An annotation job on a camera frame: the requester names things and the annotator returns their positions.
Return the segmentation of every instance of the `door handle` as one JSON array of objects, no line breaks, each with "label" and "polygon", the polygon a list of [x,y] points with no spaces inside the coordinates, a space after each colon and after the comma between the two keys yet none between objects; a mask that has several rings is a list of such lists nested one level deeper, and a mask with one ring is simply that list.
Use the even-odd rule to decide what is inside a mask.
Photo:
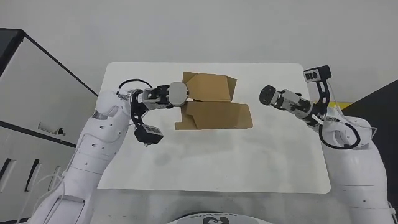
[{"label": "door handle", "polygon": [[39,126],[37,127],[37,129],[39,129],[41,131],[45,131],[46,133],[54,134],[54,135],[61,135],[61,136],[66,135],[66,132],[63,130],[63,128],[58,128],[55,131],[52,131],[52,130],[49,130],[46,127],[44,127],[41,122],[39,123]]}]

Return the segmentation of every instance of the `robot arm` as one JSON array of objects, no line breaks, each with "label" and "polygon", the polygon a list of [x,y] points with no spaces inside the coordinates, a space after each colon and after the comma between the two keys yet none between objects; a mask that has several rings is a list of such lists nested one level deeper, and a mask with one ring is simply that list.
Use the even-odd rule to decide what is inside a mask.
[{"label": "robot arm", "polygon": [[181,82],[122,91],[124,83],[118,91],[99,95],[95,113],[83,128],[76,151],[62,175],[65,191],[59,184],[39,205],[29,224],[89,223],[93,214],[93,192],[118,153],[130,120],[136,126],[134,134],[139,142],[146,146],[157,144],[163,134],[158,128],[145,125],[142,116],[150,110],[181,106],[188,96],[187,87]]},{"label": "robot arm", "polygon": [[307,82],[316,82],[320,99],[313,103],[298,93],[276,91],[266,86],[260,102],[288,111],[316,131],[331,179],[332,193],[347,204],[355,224],[393,224],[387,201],[387,176],[377,147],[371,140],[370,124],[361,118],[345,117],[328,107],[330,94],[326,80],[328,66],[304,71]]}]

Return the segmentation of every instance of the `open cardboard box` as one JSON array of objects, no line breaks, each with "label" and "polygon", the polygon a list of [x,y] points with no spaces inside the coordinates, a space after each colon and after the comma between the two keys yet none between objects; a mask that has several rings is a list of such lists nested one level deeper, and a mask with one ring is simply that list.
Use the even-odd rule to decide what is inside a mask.
[{"label": "open cardboard box", "polygon": [[176,130],[247,129],[253,127],[249,106],[232,103],[236,79],[226,75],[184,72],[188,101]]}]

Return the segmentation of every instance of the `white table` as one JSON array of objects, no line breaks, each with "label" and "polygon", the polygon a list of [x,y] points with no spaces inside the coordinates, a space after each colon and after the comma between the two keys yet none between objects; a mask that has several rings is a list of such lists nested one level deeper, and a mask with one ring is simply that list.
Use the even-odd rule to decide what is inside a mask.
[{"label": "white table", "polygon": [[[157,126],[163,140],[149,147],[130,128],[99,189],[218,192],[319,193],[330,190],[317,134],[287,112],[259,102],[266,85],[308,98],[303,68],[294,63],[111,63],[101,91],[115,90],[130,78],[152,86],[181,81],[182,73],[218,73],[237,78],[233,102],[247,103],[252,129],[175,131],[180,110],[149,112],[144,122]],[[141,83],[126,88],[145,88]]]}]

